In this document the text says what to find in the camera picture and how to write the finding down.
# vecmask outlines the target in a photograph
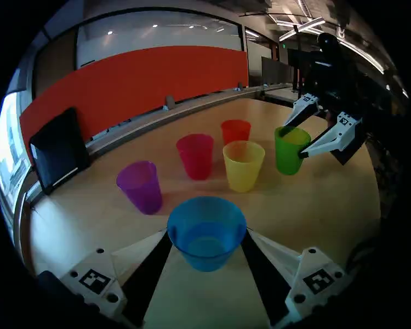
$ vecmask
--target orange plastic cup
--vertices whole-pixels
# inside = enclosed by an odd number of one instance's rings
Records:
[[[243,120],[227,120],[221,124],[224,145],[235,140],[248,140],[251,124]]]

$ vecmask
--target table surface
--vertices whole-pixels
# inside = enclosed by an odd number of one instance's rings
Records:
[[[298,93],[293,93],[292,87],[267,91],[265,92],[265,95],[280,100],[287,100],[289,102],[294,102],[298,98]]]
[[[274,130],[290,111],[238,99],[159,127],[98,158],[35,205],[30,239],[36,271],[50,270],[61,277],[99,247],[113,252],[129,246],[165,228],[174,207],[201,195],[232,201],[250,228],[282,245],[297,252],[317,246],[344,265],[352,248],[379,225],[379,194],[369,153],[363,145],[344,166],[330,153],[321,154],[305,159],[294,176],[279,173]],[[266,151],[254,189],[243,194],[228,188],[222,157],[220,124],[234,118],[252,124],[250,139]],[[318,117],[300,125],[312,138],[326,127]],[[210,134],[215,140],[213,172],[206,181],[189,179],[178,156],[175,143],[189,133]],[[138,160],[157,166],[163,207],[155,215],[141,214],[116,185],[117,173]],[[193,270],[172,248],[145,317],[146,327],[267,327],[266,319],[240,248],[227,265],[209,274]]]

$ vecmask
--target red plastic cup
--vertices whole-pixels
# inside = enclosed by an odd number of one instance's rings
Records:
[[[248,140],[251,124],[243,120],[227,120],[221,124],[224,145],[235,140]]]
[[[145,215],[155,214],[163,204],[157,167],[150,161],[130,164],[117,175],[117,186]]]
[[[184,136],[176,142],[187,175],[193,180],[205,180],[212,172],[213,138],[204,134]]]

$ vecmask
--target window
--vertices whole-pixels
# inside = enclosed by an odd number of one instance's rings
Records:
[[[0,113],[0,188],[13,210],[21,183],[29,168],[18,121],[20,93],[8,94]]]
[[[262,57],[272,58],[272,47],[276,43],[249,29],[245,29],[248,52],[249,85],[262,84]]]
[[[106,17],[81,26],[77,67],[132,50],[163,46],[242,50],[236,24],[183,12],[136,12]]]

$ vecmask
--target orange wall panel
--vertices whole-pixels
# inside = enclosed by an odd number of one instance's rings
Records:
[[[82,138],[175,101],[248,85],[245,52],[204,46],[157,47],[112,56],[68,74],[21,114],[29,139],[69,107],[77,110]]]

